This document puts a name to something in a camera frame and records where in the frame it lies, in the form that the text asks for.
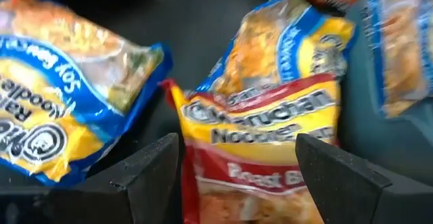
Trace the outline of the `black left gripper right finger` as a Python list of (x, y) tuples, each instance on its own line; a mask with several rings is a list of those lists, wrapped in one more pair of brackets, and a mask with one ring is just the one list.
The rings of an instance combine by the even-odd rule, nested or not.
[(307, 134), (298, 164), (325, 224), (433, 224), (433, 187)]

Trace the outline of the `dark blue plastic bin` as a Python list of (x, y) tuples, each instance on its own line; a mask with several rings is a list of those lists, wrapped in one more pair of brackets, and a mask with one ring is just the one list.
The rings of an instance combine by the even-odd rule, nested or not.
[(433, 185), (433, 97), (414, 103), (395, 117), (382, 113), (362, 9), (360, 0), (350, 12), (361, 31), (343, 81), (339, 129), (342, 145), (374, 164)]

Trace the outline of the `blue soy sauce ramen pack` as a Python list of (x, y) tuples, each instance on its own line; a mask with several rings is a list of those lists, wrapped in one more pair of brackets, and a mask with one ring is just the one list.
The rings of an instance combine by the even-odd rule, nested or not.
[(46, 0), (0, 1), (0, 163), (48, 186), (82, 181), (173, 67)]
[(248, 12), (197, 91), (232, 94), (321, 73), (339, 79), (356, 26), (309, 0), (268, 0)]
[(380, 110), (395, 117), (433, 97), (433, 0), (362, 0)]

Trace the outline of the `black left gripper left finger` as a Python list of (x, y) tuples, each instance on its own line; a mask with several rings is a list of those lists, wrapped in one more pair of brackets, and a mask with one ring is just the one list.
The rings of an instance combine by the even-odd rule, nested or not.
[(0, 224), (160, 224), (178, 155), (169, 133), (74, 187), (1, 186)]

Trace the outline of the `red roast beef ramen pack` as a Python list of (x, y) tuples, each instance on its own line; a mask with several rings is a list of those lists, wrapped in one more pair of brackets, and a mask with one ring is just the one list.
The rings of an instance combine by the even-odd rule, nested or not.
[(230, 96), (162, 86), (185, 143), (183, 224), (324, 224), (295, 145), (299, 134), (335, 142), (340, 88), (331, 75)]

